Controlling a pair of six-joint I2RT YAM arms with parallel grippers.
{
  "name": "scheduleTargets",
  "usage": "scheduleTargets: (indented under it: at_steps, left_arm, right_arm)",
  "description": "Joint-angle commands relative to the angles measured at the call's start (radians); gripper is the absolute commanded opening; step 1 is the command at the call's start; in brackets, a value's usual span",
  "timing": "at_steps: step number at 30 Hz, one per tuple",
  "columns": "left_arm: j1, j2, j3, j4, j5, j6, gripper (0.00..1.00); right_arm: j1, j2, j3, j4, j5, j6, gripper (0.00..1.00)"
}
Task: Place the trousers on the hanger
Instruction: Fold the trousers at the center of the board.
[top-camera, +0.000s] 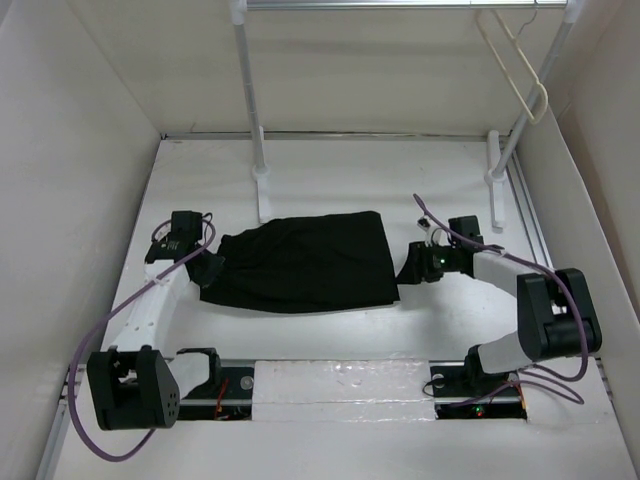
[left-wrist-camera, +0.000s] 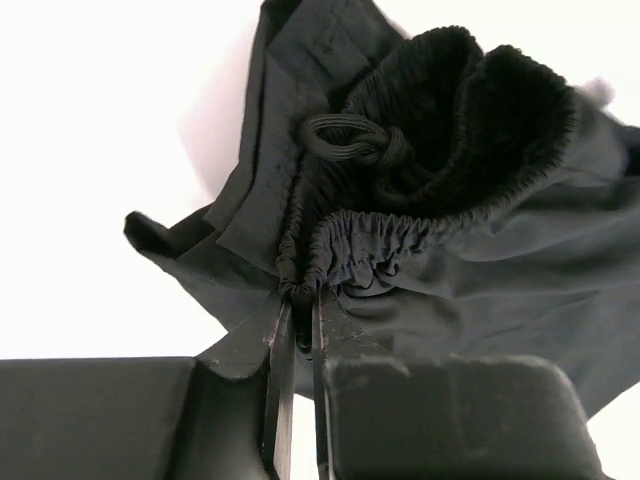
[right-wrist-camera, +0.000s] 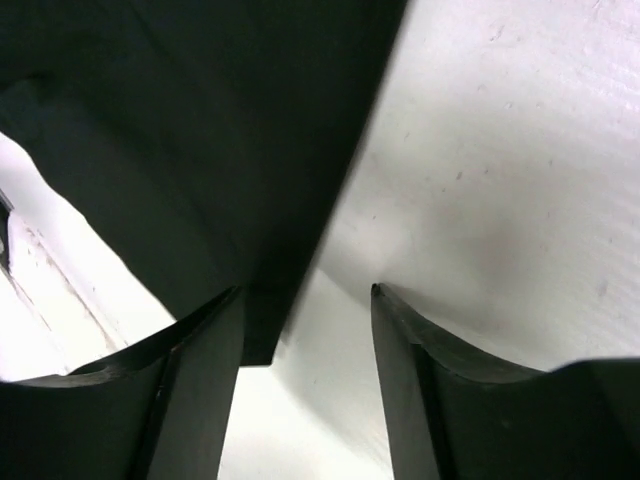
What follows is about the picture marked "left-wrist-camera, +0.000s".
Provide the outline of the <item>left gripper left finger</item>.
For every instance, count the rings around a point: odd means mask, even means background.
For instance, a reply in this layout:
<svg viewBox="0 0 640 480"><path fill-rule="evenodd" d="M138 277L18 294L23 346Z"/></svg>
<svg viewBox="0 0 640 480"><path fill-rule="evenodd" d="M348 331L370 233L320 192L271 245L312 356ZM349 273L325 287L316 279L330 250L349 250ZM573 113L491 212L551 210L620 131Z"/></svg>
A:
<svg viewBox="0 0 640 480"><path fill-rule="evenodd" d="M276 296L196 357L5 360L5 479L286 479L294 334Z"/></svg>

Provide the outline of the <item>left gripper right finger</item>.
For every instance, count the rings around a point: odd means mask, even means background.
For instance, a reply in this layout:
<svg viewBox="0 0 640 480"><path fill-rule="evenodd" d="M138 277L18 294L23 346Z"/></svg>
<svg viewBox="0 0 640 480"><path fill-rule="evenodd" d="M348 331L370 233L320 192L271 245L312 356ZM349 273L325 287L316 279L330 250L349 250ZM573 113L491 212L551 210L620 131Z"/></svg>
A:
<svg viewBox="0 0 640 480"><path fill-rule="evenodd" d="M600 479L567 376L531 356L401 360L324 289L314 302L323 479Z"/></svg>

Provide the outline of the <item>black trousers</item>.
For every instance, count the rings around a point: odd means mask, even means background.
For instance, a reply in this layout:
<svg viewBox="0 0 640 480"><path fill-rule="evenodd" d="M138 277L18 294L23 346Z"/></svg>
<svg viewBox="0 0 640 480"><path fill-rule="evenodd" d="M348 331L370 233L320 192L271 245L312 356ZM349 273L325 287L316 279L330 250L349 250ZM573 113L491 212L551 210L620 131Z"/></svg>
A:
<svg viewBox="0 0 640 480"><path fill-rule="evenodd" d="M172 227L124 233L227 329L333 289L410 358L533 355L594 415L639 380L639 131L468 30L403 38L369 1L267 1L239 160Z"/></svg>

